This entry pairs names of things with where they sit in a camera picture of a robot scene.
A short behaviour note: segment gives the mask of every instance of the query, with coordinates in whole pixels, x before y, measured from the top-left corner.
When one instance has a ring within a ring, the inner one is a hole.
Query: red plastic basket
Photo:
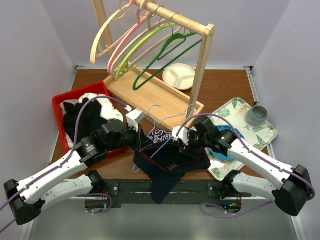
[[[55,117],[56,117],[56,122],[58,124],[59,132],[60,132],[60,139],[62,142],[62,148],[64,154],[69,152],[70,148],[68,146],[67,138],[66,138],[66,133],[65,133],[65,128],[63,126],[64,122],[64,114],[62,112],[62,109],[60,107],[60,104],[63,103],[65,100],[73,100],[73,99],[79,99],[82,95],[87,94],[87,93],[93,93],[93,94],[105,94],[107,96],[110,96],[107,90],[107,87],[103,81],[99,81],[97,83],[69,91],[66,93],[63,93],[61,95],[55,96],[52,101],[53,101],[53,107],[54,107],[54,112],[55,112]],[[125,148],[117,149],[110,151],[108,153],[108,157],[118,154],[122,152]]]

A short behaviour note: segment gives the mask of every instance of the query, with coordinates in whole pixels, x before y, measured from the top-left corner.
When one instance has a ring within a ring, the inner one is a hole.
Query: brown tabletop
[[[99,81],[103,81],[108,76],[107,70],[100,69],[81,69],[76,73],[74,84],[72,89],[78,89],[85,87]],[[162,80],[162,74],[158,74],[157,77]],[[185,94],[190,95],[191,90],[184,91]],[[204,72],[202,85],[198,97],[198,101],[204,104],[203,113],[212,113],[232,98],[242,98],[248,104],[253,105],[254,97],[249,84],[248,76],[245,70],[206,70]],[[114,107],[118,109],[124,116],[126,111],[123,106],[117,102],[114,102]],[[142,120],[143,129],[146,133],[151,131],[153,124],[147,120]],[[59,160],[64,155],[62,144],[58,139],[52,162]],[[143,172],[133,173],[132,168],[134,151],[127,148],[125,151],[108,157],[94,166],[87,169],[97,170],[103,179],[149,179],[149,177]],[[261,177],[247,166],[241,169],[241,172],[251,176]],[[79,177],[84,172],[80,172],[73,176],[73,178]],[[213,180],[214,177],[207,170],[197,170],[187,173],[183,179],[188,180]]]

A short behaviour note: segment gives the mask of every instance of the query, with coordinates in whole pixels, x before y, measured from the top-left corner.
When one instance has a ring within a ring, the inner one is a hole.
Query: dark green hanger
[[[189,50],[191,50],[192,48],[194,48],[195,46],[197,46],[199,43],[201,43],[202,39],[197,41],[196,43],[194,43],[193,45],[191,45],[190,47],[188,47],[186,50],[184,50],[182,53],[180,53],[178,56],[176,56],[174,59],[172,59],[170,62],[168,62],[166,65],[164,65],[161,69],[159,69],[157,72],[155,72],[153,75],[151,75],[148,79],[146,79],[143,83],[141,83],[139,86],[137,86],[137,83],[139,81],[139,79],[143,76],[143,74],[145,74],[146,71],[149,70],[149,68],[156,62],[156,61],[160,61],[161,59],[163,59],[165,56],[167,56],[168,54],[170,54],[173,50],[175,50],[176,48],[178,48],[180,45],[182,45],[184,42],[186,42],[188,37],[191,37],[193,35],[195,35],[195,32],[190,32],[188,34],[182,34],[182,33],[176,33],[173,34],[164,44],[163,47],[161,49],[161,51],[158,53],[158,55],[149,63],[149,65],[142,71],[142,73],[140,73],[138,75],[138,77],[135,79],[134,83],[133,83],[133,90],[137,91],[138,89],[140,89],[143,85],[145,85],[147,82],[149,82],[153,77],[155,77],[158,73],[161,73],[166,67],[168,67],[169,65],[171,65],[173,62],[175,62],[177,59],[179,59],[182,55],[184,55],[186,52],[188,52]],[[174,46],[172,49],[170,49],[168,52],[166,52],[164,55],[162,55],[165,50],[167,49],[167,47],[175,40],[177,39],[183,39],[183,41],[181,43],[179,43],[177,46]]]

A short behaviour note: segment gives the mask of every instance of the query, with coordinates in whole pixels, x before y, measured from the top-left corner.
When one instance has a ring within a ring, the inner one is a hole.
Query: blue plate
[[[223,130],[226,130],[226,129],[233,132],[232,128],[231,128],[229,125],[221,125],[221,126],[217,126],[217,127],[218,127],[218,129],[219,129],[220,132],[222,132]],[[245,137],[241,134],[241,132],[239,132],[238,129],[235,129],[235,130],[236,130],[237,133],[241,136],[241,138],[245,139]],[[217,152],[214,152],[214,151],[212,151],[212,150],[211,150],[211,152],[213,153],[213,155],[214,155],[215,157],[220,158],[220,159],[223,160],[223,161],[235,161],[235,159],[232,158],[232,157],[225,156],[225,155],[223,155],[223,154],[221,154],[221,153],[217,153]]]

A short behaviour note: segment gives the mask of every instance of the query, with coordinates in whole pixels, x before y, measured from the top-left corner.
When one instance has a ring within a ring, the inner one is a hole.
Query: wooden clothes rack
[[[92,2],[98,23],[100,26],[102,26],[104,21],[107,20],[103,0],[92,0]],[[119,81],[115,81],[114,77],[110,75],[104,80],[104,82],[110,92],[126,101],[129,105],[141,109],[145,114],[147,113],[150,105],[160,104],[161,108],[159,108],[158,111],[150,111],[150,114],[157,122],[165,117],[183,113],[190,105],[195,106],[193,114],[199,114],[203,110],[204,105],[197,102],[197,99],[213,41],[215,26],[213,24],[204,26],[198,22],[188,19],[187,17],[184,17],[183,15],[180,15],[179,13],[157,5],[154,2],[154,0],[134,0],[133,4],[140,7],[141,10],[149,11],[152,14],[167,19],[172,23],[175,23],[202,36],[190,97],[156,77],[154,77],[140,90],[133,91],[133,81],[143,71],[138,67],[124,74],[121,78],[119,78]],[[111,32],[108,26],[104,30],[102,37],[106,46],[111,46],[113,44]],[[114,49],[110,49],[110,51],[108,51],[109,56],[111,56],[113,52]],[[150,74],[146,72],[145,76],[142,76],[141,81],[144,81],[149,76]],[[171,131],[173,127],[180,126],[186,120],[186,117],[191,113],[191,111],[192,108],[190,107],[187,115],[164,121],[161,125],[161,128]]]

